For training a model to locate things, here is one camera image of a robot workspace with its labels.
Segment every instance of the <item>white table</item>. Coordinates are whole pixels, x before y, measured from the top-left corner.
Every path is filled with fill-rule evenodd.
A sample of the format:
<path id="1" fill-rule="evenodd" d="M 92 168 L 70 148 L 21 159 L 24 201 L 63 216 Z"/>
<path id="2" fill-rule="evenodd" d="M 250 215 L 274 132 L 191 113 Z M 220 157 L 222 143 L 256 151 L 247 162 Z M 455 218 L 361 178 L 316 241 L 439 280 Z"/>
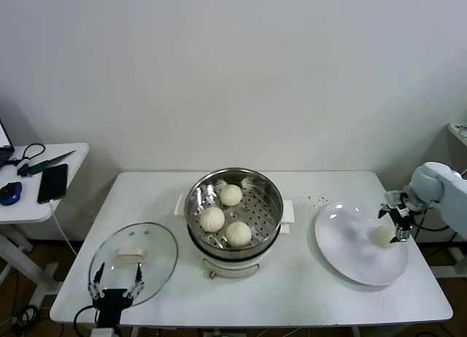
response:
<path id="1" fill-rule="evenodd" d="M 21 159 L 25 148 L 26 146 L 16 147 L 15 153 L 11 158 Z M 76 150 L 76 152 L 60 162 L 67 163 L 69 165 L 69 185 L 80 168 L 81 163 L 88 154 L 88 144 L 45 145 L 44 153 L 33 158 L 30 162 L 30 166 L 72 150 Z M 28 151 L 28 155 L 33 155 L 34 152 L 37 151 L 40 151 L 40 147 L 32 147 Z M 19 272 L 37 284 L 37 288 L 34 291 L 30 304 L 40 306 L 45 295 L 55 294 L 60 287 L 60 283 L 53 279 L 53 274 L 55 273 L 58 264 L 49 263 L 47 264 L 46 269 L 42 270 L 26 255 L 24 255 L 23 250 L 29 252 L 33 247 L 14 225 L 43 222 L 52 215 L 52 210 L 49 204 L 37 203 L 37 194 L 39 192 L 42 173 L 35 174 L 29 178 L 21 178 L 16 175 L 16 171 L 17 169 L 15 166 L 3 166 L 0 168 L 0 187 L 3 187 L 9 182 L 21 182 L 23 185 L 20 200 L 16 204 L 11 206 L 0 206 L 0 257 L 8 262 L 8 265 L 0 274 L 0 284 L 11 270 L 11 267 L 15 267 Z M 52 208 L 55 210 L 59 203 L 60 200 L 52 202 Z"/>
<path id="2" fill-rule="evenodd" d="M 243 279 L 208 278 L 174 207 L 203 172 L 131 172 L 116 179 L 50 316 L 72 322 L 91 303 L 88 269 L 99 245 L 135 222 L 158 222 L 175 235 L 175 271 L 148 302 L 122 314 L 121 324 L 158 327 L 311 327 L 385 325 L 449 319 L 452 309 L 412 239 L 404 275 L 387 287 L 352 282 L 331 267 L 317 248 L 314 219 L 335 201 L 358 201 L 377 214 L 385 190 L 369 171 L 268 172 L 282 197 L 293 201 L 296 223 L 280 235 L 261 268 Z M 92 324 L 94 311 L 78 322 Z"/>

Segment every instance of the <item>white plate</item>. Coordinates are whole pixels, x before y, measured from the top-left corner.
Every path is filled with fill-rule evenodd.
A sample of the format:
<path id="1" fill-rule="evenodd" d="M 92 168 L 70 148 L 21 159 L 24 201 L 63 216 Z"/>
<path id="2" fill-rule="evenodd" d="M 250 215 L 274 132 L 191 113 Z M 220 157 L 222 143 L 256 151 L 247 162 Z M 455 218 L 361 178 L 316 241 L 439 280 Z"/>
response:
<path id="1" fill-rule="evenodd" d="M 372 240 L 374 229 L 389 225 L 357 204 L 338 202 L 318 214 L 314 232 L 316 241 L 329 263 L 345 276 L 372 286 L 397 280 L 407 267 L 405 243 L 382 248 Z"/>

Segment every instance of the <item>computer mouse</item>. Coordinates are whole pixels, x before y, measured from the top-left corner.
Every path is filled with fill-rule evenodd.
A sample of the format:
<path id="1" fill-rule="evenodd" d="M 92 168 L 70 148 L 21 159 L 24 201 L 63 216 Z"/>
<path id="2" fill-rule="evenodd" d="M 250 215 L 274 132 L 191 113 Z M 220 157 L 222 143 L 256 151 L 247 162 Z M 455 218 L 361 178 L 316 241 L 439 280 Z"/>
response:
<path id="1" fill-rule="evenodd" d="M 11 206 L 20 200 L 23 186 L 20 182 L 9 182 L 0 189 L 0 204 Z"/>

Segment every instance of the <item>glass lid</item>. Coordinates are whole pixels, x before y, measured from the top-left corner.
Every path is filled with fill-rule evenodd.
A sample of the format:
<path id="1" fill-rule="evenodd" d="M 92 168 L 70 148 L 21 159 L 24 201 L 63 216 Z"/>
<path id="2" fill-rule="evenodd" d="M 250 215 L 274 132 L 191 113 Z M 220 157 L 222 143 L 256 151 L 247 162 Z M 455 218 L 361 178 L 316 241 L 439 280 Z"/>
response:
<path id="1" fill-rule="evenodd" d="M 174 272 L 178 246 L 169 229 L 154 222 L 129 225 L 110 236 L 96 251 L 88 273 L 91 283 L 104 265 L 99 287 L 130 289 L 138 266 L 144 288 L 133 306 L 154 297 Z"/>

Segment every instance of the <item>steamed bun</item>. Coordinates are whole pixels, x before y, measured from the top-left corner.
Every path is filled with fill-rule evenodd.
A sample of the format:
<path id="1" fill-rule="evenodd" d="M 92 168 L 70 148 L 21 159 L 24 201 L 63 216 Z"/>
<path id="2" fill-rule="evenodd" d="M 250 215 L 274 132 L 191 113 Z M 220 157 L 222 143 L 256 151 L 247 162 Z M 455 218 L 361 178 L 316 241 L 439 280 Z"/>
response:
<path id="1" fill-rule="evenodd" d="M 242 200 L 242 189 L 236 185 L 227 185 L 220 191 L 220 201 L 228 207 L 236 206 Z"/>
<path id="2" fill-rule="evenodd" d="M 207 233 L 215 233 L 224 226 L 224 212 L 216 207 L 208 208 L 201 213 L 199 223 Z"/>
<path id="3" fill-rule="evenodd" d="M 232 247 L 247 246 L 251 242 L 251 229 L 245 222 L 233 222 L 225 229 L 227 244 Z"/>
<path id="4" fill-rule="evenodd" d="M 373 240 L 374 243 L 382 248 L 391 248 L 397 246 L 397 242 L 390 243 L 393 239 L 394 233 L 391 233 L 389 228 L 385 225 L 381 225 L 378 228 L 374 229 Z"/>

